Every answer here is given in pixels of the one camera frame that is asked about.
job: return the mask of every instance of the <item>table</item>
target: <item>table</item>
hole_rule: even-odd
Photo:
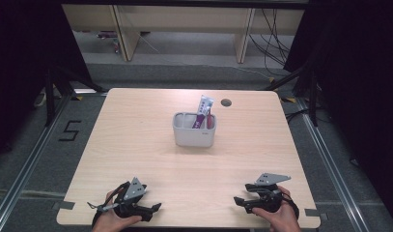
[[[202,95],[215,99],[217,118],[210,148],[179,147],[172,120],[176,112],[195,112]],[[231,106],[221,105],[228,99]],[[268,222],[248,215],[233,197],[257,197],[244,184],[263,172],[289,175],[281,186],[292,192],[302,228],[317,228],[319,217],[278,97],[273,92],[180,89],[112,89],[71,181],[61,209],[63,225],[91,224],[105,194],[138,177],[147,185],[139,202],[162,203],[150,222],[136,226],[263,228]]]

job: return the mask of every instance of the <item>person's right hand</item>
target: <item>person's right hand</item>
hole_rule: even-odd
[[[290,192],[283,188],[278,187],[284,194],[284,197],[289,198]],[[252,212],[265,218],[270,222],[270,232],[296,232],[301,231],[297,219],[295,218],[295,211],[286,201],[281,201],[280,209],[275,213],[270,213],[261,208],[253,208]]]

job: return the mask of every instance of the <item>floor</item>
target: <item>floor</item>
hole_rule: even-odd
[[[264,56],[252,41],[247,47],[244,63],[238,64],[232,35],[144,33],[133,59],[126,62],[118,52],[115,52],[115,41],[99,39],[97,33],[75,32],[74,35],[93,78],[102,76],[103,79],[100,81],[104,84],[107,84],[107,81],[113,81],[110,85],[118,83],[124,85],[121,79],[116,80],[113,76],[109,76],[107,80],[106,77],[117,70],[123,72],[126,67],[131,67],[138,73],[151,73],[154,67],[159,67],[157,69],[161,71],[160,75],[164,75],[163,71],[170,70],[171,67],[188,67],[187,70],[197,70],[200,67],[225,67],[229,68],[228,72],[221,75],[235,75],[237,77],[237,74],[232,72],[236,69],[238,72],[257,75],[268,83],[271,77],[279,78],[286,74],[286,72],[280,71],[283,67],[282,64]],[[253,35],[253,39],[262,47],[267,47],[260,35]],[[290,47],[294,37],[280,37],[279,39],[285,47]],[[269,46],[268,51],[277,59],[283,60],[277,47]],[[235,83],[232,88],[238,88],[238,84]],[[287,94],[291,90],[289,88],[291,86],[280,88],[279,95]],[[83,125],[80,125],[81,128],[84,128],[78,135],[81,136],[81,141],[69,145],[74,151],[83,151],[96,120],[90,114],[100,111],[103,100],[104,98],[87,97],[84,98],[83,105],[78,101],[70,101],[65,109],[67,113],[60,116],[61,120],[57,131],[64,128],[69,120],[86,119],[81,123]],[[283,102],[282,105],[286,114],[292,113],[305,106],[305,100],[298,100],[298,103],[293,104]],[[351,152],[346,147],[339,130],[334,128],[327,112],[318,112],[318,117],[320,124],[316,129],[309,126],[305,116],[290,122],[295,145],[322,218],[322,226],[318,231],[393,231],[393,220],[380,202],[374,188],[369,184],[362,170],[349,162]],[[17,142],[13,149],[8,154],[0,156],[0,204],[5,199],[4,197],[13,182],[21,178],[18,173],[24,163],[28,161],[28,154],[34,153],[34,145],[40,142],[40,135],[45,130],[44,120],[44,107],[37,107],[28,116],[27,124],[18,132],[15,139]],[[68,188],[68,182],[72,177],[71,173],[65,173],[64,168],[75,169],[80,158],[71,154],[69,149],[64,148],[64,145],[50,145],[50,143],[58,143],[61,136],[64,135],[60,132],[51,135],[43,147],[43,152],[49,155],[60,153],[62,156],[45,155],[35,160],[37,165],[30,170],[31,177],[23,180],[24,190],[11,209],[11,215],[2,221],[6,223],[3,231],[90,231],[87,226],[64,227],[59,226],[55,221],[57,214],[55,204],[64,198],[65,189]],[[321,141],[326,145],[325,147],[316,146],[315,141]],[[328,168],[331,163],[335,169]],[[334,178],[341,179],[344,184],[337,184],[332,180]],[[346,189],[344,194],[349,193],[350,195],[342,195],[343,192],[338,190],[339,188]],[[351,217],[351,210],[354,209],[346,207],[347,204],[343,202],[343,199],[354,201],[355,209],[361,211],[362,218],[359,219],[366,221],[367,228],[359,229],[363,227],[356,226],[356,222]]]

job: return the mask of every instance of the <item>desk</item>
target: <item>desk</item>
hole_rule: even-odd
[[[201,95],[215,99],[217,118],[210,148],[175,144],[176,112],[194,112]],[[229,107],[221,100],[232,101]],[[112,89],[98,116],[65,201],[64,225],[91,224],[96,205],[119,184],[137,176],[148,185],[140,205],[162,203],[150,222],[137,226],[263,228],[269,224],[248,215],[233,197],[257,197],[244,185],[263,172],[289,175],[281,186],[292,192],[302,228],[320,226],[295,144],[278,97],[273,92],[229,90]]]

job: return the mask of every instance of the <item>gray carpet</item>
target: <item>gray carpet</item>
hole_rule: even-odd
[[[266,77],[233,68],[123,65],[88,65],[88,68],[95,83],[105,88],[257,90],[269,84]],[[265,73],[276,79],[280,78],[278,75],[268,73],[266,69],[249,70]],[[281,70],[271,71],[286,74]],[[72,84],[75,88],[84,87],[79,83]],[[293,83],[288,83],[279,88],[277,93],[281,97],[290,97],[293,86]],[[84,97],[81,101],[69,102],[3,231],[90,231],[89,226],[59,225],[56,222],[58,212],[52,209],[52,206],[55,202],[60,202],[67,192],[104,99],[105,97]],[[296,103],[285,102],[282,106],[285,113],[298,111]],[[330,120],[327,112],[318,111],[318,117],[323,139],[371,230],[393,231],[393,220],[380,202],[374,188],[362,170],[349,163],[351,151],[334,124],[327,122]],[[60,141],[71,136],[69,133],[64,133],[69,120],[80,121],[71,124],[69,128],[79,133],[73,141]],[[30,113],[27,123],[13,139],[13,149],[0,155],[0,201],[4,191],[11,186],[22,164],[31,153],[44,123],[45,108],[39,107]],[[290,129],[317,208],[324,216],[319,231],[353,231],[351,221],[301,115],[290,122]]]

